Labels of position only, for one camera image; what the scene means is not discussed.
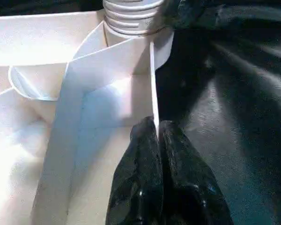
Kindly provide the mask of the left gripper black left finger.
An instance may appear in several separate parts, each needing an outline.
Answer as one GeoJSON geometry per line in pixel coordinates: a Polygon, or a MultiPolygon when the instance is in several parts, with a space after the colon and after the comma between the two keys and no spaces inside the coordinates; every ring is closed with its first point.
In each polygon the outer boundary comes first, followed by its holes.
{"type": "Polygon", "coordinates": [[[135,124],[111,186],[107,225],[157,225],[163,209],[163,169],[153,117],[135,124]]]}

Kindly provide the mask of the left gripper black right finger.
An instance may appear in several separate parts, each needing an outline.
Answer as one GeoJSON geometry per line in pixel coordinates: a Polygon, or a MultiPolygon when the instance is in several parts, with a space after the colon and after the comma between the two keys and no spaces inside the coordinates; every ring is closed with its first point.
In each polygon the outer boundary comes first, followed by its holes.
{"type": "Polygon", "coordinates": [[[165,225],[231,225],[229,207],[216,178],[175,122],[159,126],[165,225]]]}

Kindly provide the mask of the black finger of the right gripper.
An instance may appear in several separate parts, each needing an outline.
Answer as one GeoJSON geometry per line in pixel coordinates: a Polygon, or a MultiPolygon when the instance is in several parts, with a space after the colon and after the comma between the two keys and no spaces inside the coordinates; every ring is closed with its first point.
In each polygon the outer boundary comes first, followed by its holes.
{"type": "Polygon", "coordinates": [[[206,10],[210,0],[164,0],[151,21],[152,30],[171,27],[178,30],[202,27],[215,30],[215,22],[206,10]]]}

